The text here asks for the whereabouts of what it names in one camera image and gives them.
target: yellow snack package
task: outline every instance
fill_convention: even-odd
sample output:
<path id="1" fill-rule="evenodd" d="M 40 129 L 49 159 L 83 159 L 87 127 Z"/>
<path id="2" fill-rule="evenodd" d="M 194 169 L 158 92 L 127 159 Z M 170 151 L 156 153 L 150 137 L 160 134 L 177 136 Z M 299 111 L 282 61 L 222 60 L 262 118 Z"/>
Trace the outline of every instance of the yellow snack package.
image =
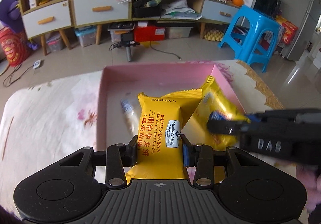
<path id="1" fill-rule="evenodd" d="M 137 163 L 126 179 L 185 179 L 180 133 L 202 99 L 202 90 L 163 97 L 138 94 L 142 107 L 137 139 Z"/>
<path id="2" fill-rule="evenodd" d="M 237 107 L 224 96 L 213 76 L 207 77 L 201 89 L 203 99 L 192 118 L 203 131 L 204 144 L 211 146 L 214 150 L 225 150 L 226 147 L 236 143 L 236 137 L 209 133 L 206 127 L 209 116 L 212 114 L 212 118 L 215 120 L 246 120 L 249 122 L 249 119 L 242 115 Z"/>

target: pink box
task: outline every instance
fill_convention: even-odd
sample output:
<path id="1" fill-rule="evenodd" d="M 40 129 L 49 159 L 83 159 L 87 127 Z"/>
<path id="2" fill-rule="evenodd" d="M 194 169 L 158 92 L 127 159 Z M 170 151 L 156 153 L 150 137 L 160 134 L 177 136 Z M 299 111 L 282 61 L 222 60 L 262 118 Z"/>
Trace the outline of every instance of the pink box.
<path id="1" fill-rule="evenodd" d="M 232 87 L 214 63 L 128 64 L 105 67 L 98 97 L 97 150 L 105 150 L 116 143 L 128 143 L 132 138 L 121 112 L 122 98 L 136 98 L 139 92 L 158 97 L 173 91 L 196 89 L 205 82 L 208 75 L 215 77 L 225 96 L 240 112 L 244 112 Z"/>

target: purple hat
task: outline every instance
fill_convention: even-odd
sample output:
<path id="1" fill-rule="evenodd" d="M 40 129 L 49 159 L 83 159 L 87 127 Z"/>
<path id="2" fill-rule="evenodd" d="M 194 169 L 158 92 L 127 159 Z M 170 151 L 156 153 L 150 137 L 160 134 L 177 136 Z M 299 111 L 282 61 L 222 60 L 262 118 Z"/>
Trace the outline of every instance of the purple hat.
<path id="1" fill-rule="evenodd" d="M 0 2 L 0 21 L 15 33 L 24 30 L 20 10 L 16 7 L 18 3 L 18 0 L 1 0 Z"/>

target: ribbed gray panel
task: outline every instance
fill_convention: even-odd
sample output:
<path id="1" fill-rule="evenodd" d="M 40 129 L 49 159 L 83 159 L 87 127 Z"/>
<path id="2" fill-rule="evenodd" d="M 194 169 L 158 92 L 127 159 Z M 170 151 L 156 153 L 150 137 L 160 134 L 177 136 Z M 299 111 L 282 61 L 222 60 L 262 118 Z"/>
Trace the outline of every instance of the ribbed gray panel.
<path id="1" fill-rule="evenodd" d="M 249 224 L 224 210 L 212 192 L 194 189 L 187 180 L 161 183 L 133 180 L 125 189 L 108 191 L 93 212 L 70 224 Z"/>

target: white power adapter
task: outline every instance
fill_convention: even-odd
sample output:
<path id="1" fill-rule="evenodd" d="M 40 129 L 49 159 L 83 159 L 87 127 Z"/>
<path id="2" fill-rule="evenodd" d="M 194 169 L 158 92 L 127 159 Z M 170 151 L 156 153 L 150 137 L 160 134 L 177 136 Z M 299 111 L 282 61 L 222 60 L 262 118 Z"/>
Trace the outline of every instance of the white power adapter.
<path id="1" fill-rule="evenodd" d="M 37 69 L 41 66 L 41 60 L 37 60 L 35 61 L 35 63 L 33 64 L 33 69 Z"/>

